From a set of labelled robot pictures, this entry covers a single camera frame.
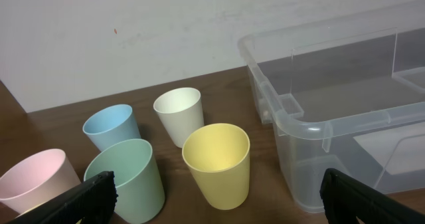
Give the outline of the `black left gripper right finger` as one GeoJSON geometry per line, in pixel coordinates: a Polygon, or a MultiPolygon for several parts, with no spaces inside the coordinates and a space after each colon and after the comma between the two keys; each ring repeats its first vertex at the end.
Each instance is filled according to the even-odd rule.
{"type": "Polygon", "coordinates": [[[319,191],[329,223],[423,223],[419,213],[335,169],[326,169],[319,191]]]}

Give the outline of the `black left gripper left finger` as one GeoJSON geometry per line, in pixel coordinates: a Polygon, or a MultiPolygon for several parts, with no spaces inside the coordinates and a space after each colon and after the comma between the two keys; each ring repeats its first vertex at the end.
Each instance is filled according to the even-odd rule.
{"type": "Polygon", "coordinates": [[[117,199],[114,172],[102,171],[9,224],[108,224],[117,199]]]}

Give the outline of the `clear plastic storage bin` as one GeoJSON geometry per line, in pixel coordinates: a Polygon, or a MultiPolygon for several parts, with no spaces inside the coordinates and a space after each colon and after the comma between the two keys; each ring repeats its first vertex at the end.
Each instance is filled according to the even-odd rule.
{"type": "Polygon", "coordinates": [[[238,42],[297,205],[335,168],[381,193],[424,187],[424,0],[238,42]]]}

